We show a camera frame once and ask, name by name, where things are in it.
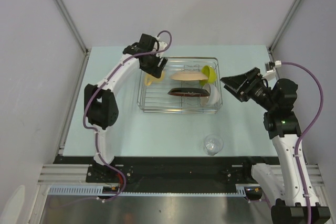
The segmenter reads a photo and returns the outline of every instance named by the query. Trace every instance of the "black base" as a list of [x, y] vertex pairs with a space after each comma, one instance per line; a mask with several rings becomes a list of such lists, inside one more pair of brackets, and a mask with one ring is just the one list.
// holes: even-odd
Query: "black base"
[[[330, 219], [329, 207], [311, 207], [311, 223], [324, 224]], [[273, 224], [305, 224], [307, 223], [307, 207], [289, 207], [277, 199], [276, 205], [272, 206], [271, 216]]]
[[[251, 165], [278, 165], [277, 157], [116, 157], [112, 165], [127, 179], [126, 192], [235, 193], [236, 184], [255, 184]], [[88, 183], [118, 183], [115, 172], [93, 162]]]

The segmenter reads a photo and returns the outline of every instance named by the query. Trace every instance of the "white panel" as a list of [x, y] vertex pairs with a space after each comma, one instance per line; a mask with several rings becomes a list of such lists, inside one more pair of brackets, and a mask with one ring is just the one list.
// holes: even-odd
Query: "white panel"
[[[336, 209], [335, 21], [336, 0], [304, 0], [275, 50], [275, 58], [304, 65], [322, 84], [324, 109], [303, 140], [303, 147], [310, 163], [318, 163], [320, 167], [332, 209]], [[295, 106], [301, 129], [304, 130], [317, 112], [320, 100], [318, 88], [300, 69], [284, 66], [281, 73], [299, 85]]]
[[83, 54], [53, 0], [0, 0], [0, 213], [26, 187], [30, 210], [58, 144]]
[[294, 0], [64, 0], [87, 46], [169, 29], [174, 45], [270, 45]]

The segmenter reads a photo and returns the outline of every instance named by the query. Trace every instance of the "metal wire basket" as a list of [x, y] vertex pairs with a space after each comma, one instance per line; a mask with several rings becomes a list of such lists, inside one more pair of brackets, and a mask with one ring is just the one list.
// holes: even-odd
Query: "metal wire basket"
[[[199, 97], [176, 97], [169, 95], [172, 88], [202, 88], [199, 81], [177, 81], [170, 76], [177, 71], [198, 71], [204, 66], [211, 66], [217, 75], [213, 85], [218, 89], [220, 99], [210, 106], [201, 106]], [[222, 91], [219, 82], [219, 67], [216, 58], [203, 57], [168, 57], [164, 68], [165, 77], [161, 82], [144, 84], [146, 73], [141, 71], [138, 93], [138, 106], [144, 112], [162, 113], [216, 113], [223, 104]]]

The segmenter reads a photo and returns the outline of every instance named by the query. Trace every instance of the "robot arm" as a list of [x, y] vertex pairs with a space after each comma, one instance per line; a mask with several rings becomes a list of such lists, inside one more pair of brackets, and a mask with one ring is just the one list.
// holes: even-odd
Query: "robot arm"
[[[279, 66], [279, 61], [268, 63], [267, 78], [274, 76], [274, 67]], [[251, 167], [251, 176], [261, 185], [272, 205], [273, 223], [302, 223], [301, 221], [307, 219], [308, 207], [311, 210], [312, 223], [328, 221], [329, 208], [320, 206], [308, 176], [301, 142], [298, 142], [301, 130], [292, 112], [298, 86], [291, 80], [279, 79], [271, 89], [258, 68], [238, 76], [221, 78], [221, 82], [239, 101], [253, 99], [267, 110], [264, 114], [264, 126], [279, 156], [284, 181], [280, 182], [266, 164], [254, 164]], [[308, 195], [305, 194], [304, 184], [307, 186]]]
[[167, 49], [167, 43], [159, 41], [158, 37], [142, 34], [139, 42], [127, 46], [123, 55], [116, 65], [101, 81], [96, 85], [88, 84], [84, 91], [84, 108], [86, 117], [90, 124], [98, 131], [98, 149], [94, 160], [104, 165], [99, 158], [110, 164], [114, 159], [113, 150], [108, 149], [106, 144], [107, 127], [113, 126], [119, 114], [116, 96], [121, 85], [133, 75], [137, 69], [159, 78], [167, 63], [167, 59], [162, 57], [163, 51]]

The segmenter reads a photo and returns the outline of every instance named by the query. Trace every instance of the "table surface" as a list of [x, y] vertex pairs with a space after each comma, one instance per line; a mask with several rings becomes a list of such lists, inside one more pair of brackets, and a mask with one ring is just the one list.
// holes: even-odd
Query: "table surface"
[[[120, 60], [123, 47], [93, 47], [66, 139], [64, 156], [94, 156], [94, 135], [82, 125], [84, 88], [100, 81]], [[216, 57], [221, 77], [253, 67], [265, 73], [265, 46], [176, 46], [167, 57]], [[264, 109], [254, 101], [240, 103], [222, 88], [223, 106], [216, 114], [144, 113], [137, 105], [139, 72], [117, 95], [119, 117], [108, 144], [116, 156], [206, 156], [203, 139], [217, 134], [224, 140], [219, 156], [276, 156], [264, 129]]]

